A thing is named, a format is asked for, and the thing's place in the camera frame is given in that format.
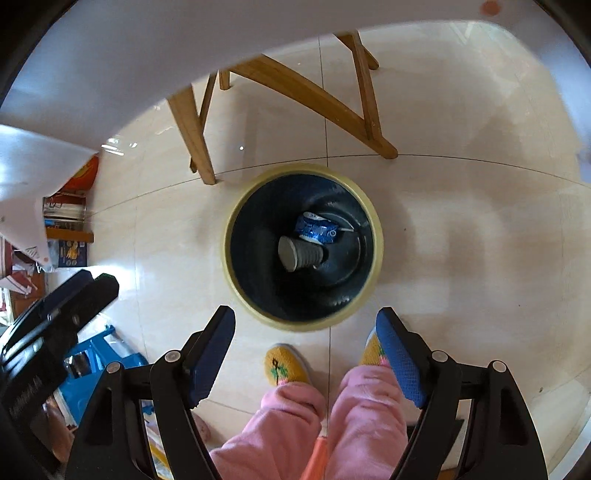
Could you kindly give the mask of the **checkered paper cup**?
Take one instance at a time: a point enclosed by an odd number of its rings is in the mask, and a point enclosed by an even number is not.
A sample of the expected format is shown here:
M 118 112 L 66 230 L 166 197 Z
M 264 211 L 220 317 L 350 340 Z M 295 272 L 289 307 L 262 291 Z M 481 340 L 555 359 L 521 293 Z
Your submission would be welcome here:
M 280 237 L 277 246 L 280 262 L 288 272 L 305 267 L 318 267 L 324 262 L 325 252 L 322 246 L 304 240 Z

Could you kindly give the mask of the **blue snack wrapper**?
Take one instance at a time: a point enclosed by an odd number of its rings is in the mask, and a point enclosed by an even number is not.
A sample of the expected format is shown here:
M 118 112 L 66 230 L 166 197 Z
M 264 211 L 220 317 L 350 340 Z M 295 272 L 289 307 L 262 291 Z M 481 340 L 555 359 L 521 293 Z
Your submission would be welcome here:
M 342 233 L 353 229 L 311 212 L 304 212 L 295 224 L 295 232 L 301 239 L 318 245 L 334 244 Z

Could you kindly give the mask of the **black yellow-rimmed trash bin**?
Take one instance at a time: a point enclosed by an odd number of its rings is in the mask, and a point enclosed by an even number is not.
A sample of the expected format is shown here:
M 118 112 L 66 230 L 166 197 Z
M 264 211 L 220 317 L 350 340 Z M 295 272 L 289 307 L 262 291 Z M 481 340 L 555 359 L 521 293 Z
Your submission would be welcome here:
M 260 322 L 281 330 L 322 330 L 351 317 L 373 292 L 383 257 L 383 230 L 368 195 L 311 164 L 256 177 L 223 237 L 235 294 Z

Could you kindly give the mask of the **right yellow slipper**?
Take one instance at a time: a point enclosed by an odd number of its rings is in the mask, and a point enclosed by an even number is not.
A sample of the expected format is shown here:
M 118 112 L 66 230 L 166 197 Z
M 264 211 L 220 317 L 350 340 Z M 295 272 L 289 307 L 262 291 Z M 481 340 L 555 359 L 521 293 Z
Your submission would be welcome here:
M 373 329 L 368 336 L 363 348 L 360 365 L 388 366 L 389 361 L 378 338 L 376 329 Z

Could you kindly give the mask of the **yellow slipper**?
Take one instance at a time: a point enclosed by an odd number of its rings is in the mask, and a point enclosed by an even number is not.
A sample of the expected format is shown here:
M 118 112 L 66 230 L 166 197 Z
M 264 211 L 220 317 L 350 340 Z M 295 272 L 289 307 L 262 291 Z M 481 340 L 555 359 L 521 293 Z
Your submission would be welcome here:
M 378 338 L 376 329 L 373 329 L 368 336 L 363 348 L 360 365 L 388 366 L 389 361 Z
M 271 346 L 264 357 L 263 367 L 266 379 L 272 386 L 293 382 L 311 384 L 307 364 L 290 345 Z

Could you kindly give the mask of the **left yellow slipper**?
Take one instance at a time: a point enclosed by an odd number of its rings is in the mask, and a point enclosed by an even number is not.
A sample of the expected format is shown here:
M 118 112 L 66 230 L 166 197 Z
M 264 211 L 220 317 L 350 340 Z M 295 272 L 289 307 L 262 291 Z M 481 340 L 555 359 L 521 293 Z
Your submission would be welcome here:
M 266 379 L 272 386 L 293 382 L 311 384 L 307 364 L 290 345 L 271 346 L 264 357 L 263 367 Z

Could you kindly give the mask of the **pink trouser legs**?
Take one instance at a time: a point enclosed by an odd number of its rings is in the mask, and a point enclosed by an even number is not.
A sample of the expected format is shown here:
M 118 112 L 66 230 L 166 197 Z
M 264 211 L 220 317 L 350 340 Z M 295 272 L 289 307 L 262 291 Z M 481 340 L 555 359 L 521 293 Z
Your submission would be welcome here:
M 394 371 L 384 365 L 349 370 L 330 414 L 317 388 L 286 383 L 263 396 L 242 433 L 211 459 L 223 479 L 298 479 L 328 419 L 327 477 L 388 479 L 408 445 L 402 402 Z

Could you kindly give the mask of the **cartoon printed tablecloth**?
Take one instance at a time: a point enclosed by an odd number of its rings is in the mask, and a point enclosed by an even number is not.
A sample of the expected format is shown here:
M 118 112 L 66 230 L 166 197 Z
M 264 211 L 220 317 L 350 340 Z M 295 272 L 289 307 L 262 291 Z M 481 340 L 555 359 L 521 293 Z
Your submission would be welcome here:
M 43 198 L 199 76 L 329 33 L 484 19 L 479 1 L 5 1 L 1 233 L 47 264 Z

